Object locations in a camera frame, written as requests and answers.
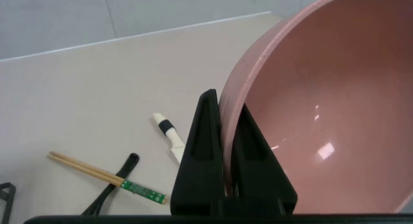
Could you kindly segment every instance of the table surface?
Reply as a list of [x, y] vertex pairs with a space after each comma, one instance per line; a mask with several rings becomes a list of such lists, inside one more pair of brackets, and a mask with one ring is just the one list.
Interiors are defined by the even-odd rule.
[[[0, 183], [17, 193], [11, 223], [80, 214], [106, 183], [46, 158], [50, 150], [116, 173], [132, 152], [130, 180], [171, 194], [178, 167], [154, 121], [164, 114], [186, 141], [199, 96], [220, 95], [245, 50], [280, 19], [207, 23], [0, 61]], [[102, 214], [169, 214], [127, 191]]]

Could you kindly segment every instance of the chopsticks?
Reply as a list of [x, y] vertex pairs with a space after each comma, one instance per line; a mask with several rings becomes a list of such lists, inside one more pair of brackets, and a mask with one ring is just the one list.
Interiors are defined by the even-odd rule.
[[98, 179], [101, 179], [103, 181], [106, 181], [108, 183], [111, 183], [117, 187], [120, 187], [124, 181], [123, 178], [120, 178], [119, 176], [115, 176], [111, 173], [105, 172], [104, 170], [98, 169], [93, 167], [92, 165], [89, 165], [87, 163], [80, 162], [76, 159], [72, 159], [68, 156], [64, 156], [62, 154], [56, 153], [51, 151], [47, 157], [49, 159], [53, 159], [55, 161], [58, 161], [60, 163], [64, 163], [65, 165], [68, 165], [74, 169], [78, 169], [81, 172], [84, 172], [90, 176], [94, 176]]
[[138, 185], [136, 183], [133, 183], [131, 181], [128, 181], [126, 179], [120, 178], [119, 176], [113, 175], [109, 172], [105, 172], [104, 170], [101, 170], [99, 168], [93, 167], [92, 165], [89, 165], [87, 163], [83, 163], [81, 161], [78, 161], [76, 159], [70, 158], [68, 156], [59, 154], [57, 152], [49, 152], [47, 155], [49, 159], [53, 159], [54, 161], [58, 161], [60, 163], [63, 163], [65, 165], [68, 165], [69, 167], [72, 167], [74, 169], [77, 169], [81, 172], [84, 172], [90, 176], [93, 176], [95, 178], [101, 179], [103, 181], [106, 181], [108, 183], [111, 183], [117, 187], [123, 188], [125, 190], [131, 191], [134, 194], [141, 195], [145, 198], [148, 198], [152, 201], [155, 201], [160, 204], [165, 204], [167, 201], [167, 198], [164, 194], [155, 192], [149, 188], [145, 188], [141, 185]]

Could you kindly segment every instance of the pink bowl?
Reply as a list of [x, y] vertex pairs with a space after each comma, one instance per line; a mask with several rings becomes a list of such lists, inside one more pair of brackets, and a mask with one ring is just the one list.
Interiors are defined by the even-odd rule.
[[259, 38], [219, 101], [225, 175], [246, 103], [297, 191], [295, 213], [403, 207], [413, 191], [412, 18], [413, 0], [319, 0]]

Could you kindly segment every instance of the black band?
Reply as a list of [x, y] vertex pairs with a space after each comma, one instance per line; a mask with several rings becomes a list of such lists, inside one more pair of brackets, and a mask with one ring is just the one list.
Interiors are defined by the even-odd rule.
[[159, 128], [162, 130], [163, 134], [166, 135], [166, 132], [170, 129], [173, 128], [174, 126], [172, 125], [172, 123], [165, 119], [163, 121], [160, 122], [160, 124], [158, 125]]

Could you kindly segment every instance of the white object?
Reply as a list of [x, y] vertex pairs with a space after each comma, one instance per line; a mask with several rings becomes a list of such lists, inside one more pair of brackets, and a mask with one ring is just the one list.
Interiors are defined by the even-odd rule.
[[[154, 119], [156, 124], [159, 125], [162, 121], [166, 120], [166, 117], [160, 113], [154, 113]], [[170, 149], [171, 152], [174, 154], [176, 160], [179, 163], [181, 163], [183, 152], [185, 150], [185, 144], [176, 132], [175, 127], [169, 128], [165, 132], [165, 135], [169, 138], [170, 142], [172, 143], [172, 148]]]

